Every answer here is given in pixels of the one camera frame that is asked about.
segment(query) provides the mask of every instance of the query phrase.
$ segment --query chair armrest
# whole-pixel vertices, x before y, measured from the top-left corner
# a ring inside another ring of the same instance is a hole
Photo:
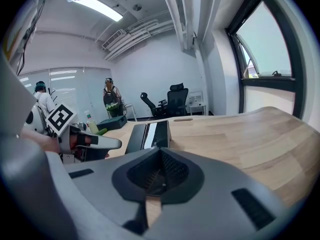
[[[158,104],[158,107],[163,107],[165,104],[167,104],[167,101],[164,99],[164,100],[161,100],[159,101],[160,104]]]

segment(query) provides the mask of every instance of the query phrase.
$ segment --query white wall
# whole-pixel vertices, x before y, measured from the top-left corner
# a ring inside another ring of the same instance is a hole
[[[244,97],[244,112],[271,106],[292,115],[295,104],[295,94],[286,90],[245,86]]]
[[[320,132],[320,48],[303,13],[292,0],[276,0],[292,23],[304,57],[306,100],[302,120]]]
[[[215,116],[225,115],[227,112],[225,75],[220,54],[211,32],[206,35],[201,52],[207,80],[209,110]]]
[[[157,106],[159,101],[167,99],[171,85],[183,83],[189,92],[202,89],[195,55],[180,51],[174,31],[148,39],[144,47],[123,57],[111,72],[114,85],[125,103],[133,104],[138,118],[152,116],[140,98],[142,92]]]
[[[225,28],[244,0],[212,0],[208,27],[200,45],[207,77],[209,108],[214,115],[239,112],[235,57]]]
[[[104,56],[101,44],[94,43],[92,39],[36,33],[26,48],[25,65],[21,74],[59,67],[112,68],[114,63],[104,60]]]
[[[235,57],[226,33],[213,30],[202,46],[207,74],[209,107],[214,115],[239,112],[239,81]]]

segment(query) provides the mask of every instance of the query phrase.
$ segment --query plastic bottle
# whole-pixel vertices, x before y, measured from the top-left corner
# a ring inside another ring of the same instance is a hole
[[[84,114],[87,117],[87,122],[86,124],[88,125],[91,133],[96,134],[97,132],[99,132],[99,129],[97,127],[97,124],[95,122],[95,120],[92,119],[89,110],[85,111]]]

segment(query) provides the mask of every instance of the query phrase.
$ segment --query ceiling light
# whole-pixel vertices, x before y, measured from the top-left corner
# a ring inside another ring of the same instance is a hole
[[[75,75],[65,76],[65,77],[58,77],[58,78],[51,78],[51,81],[62,80],[62,79],[70,79],[70,78],[75,78]]]
[[[50,72],[50,76],[57,75],[57,74],[67,74],[67,73],[76,73],[76,70],[66,70],[66,71],[57,71],[57,72]]]
[[[76,88],[61,88],[61,89],[55,89],[56,92],[66,92],[66,91],[73,91]]]
[[[91,9],[96,10],[99,13],[108,16],[113,19],[115,22],[122,19],[122,15],[117,13],[115,10],[111,9],[109,6],[98,0],[74,0],[74,2],[89,7]]]

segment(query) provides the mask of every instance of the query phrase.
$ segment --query glass window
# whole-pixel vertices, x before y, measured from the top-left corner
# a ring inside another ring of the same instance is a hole
[[[74,67],[51,69],[50,86],[54,103],[64,102],[75,110],[80,122],[86,123],[84,112],[90,110],[90,103],[84,69]]]
[[[243,47],[242,44],[240,44],[242,54],[244,55],[244,61],[245,61],[245,69],[242,73],[243,78],[258,78],[258,74],[256,71],[256,68],[253,64],[252,59],[249,57],[246,49]]]
[[[24,85],[24,87],[31,93],[34,94],[36,83],[43,81],[47,90],[49,87],[49,73],[48,70],[19,75],[18,79]]]
[[[92,116],[96,123],[100,123],[109,118],[103,100],[103,89],[106,78],[112,78],[111,70],[86,67],[84,75],[91,106],[90,112],[92,111]]]
[[[267,6],[261,2],[236,33],[247,63],[243,78],[269,77],[278,71],[290,77],[291,64],[279,26]]]

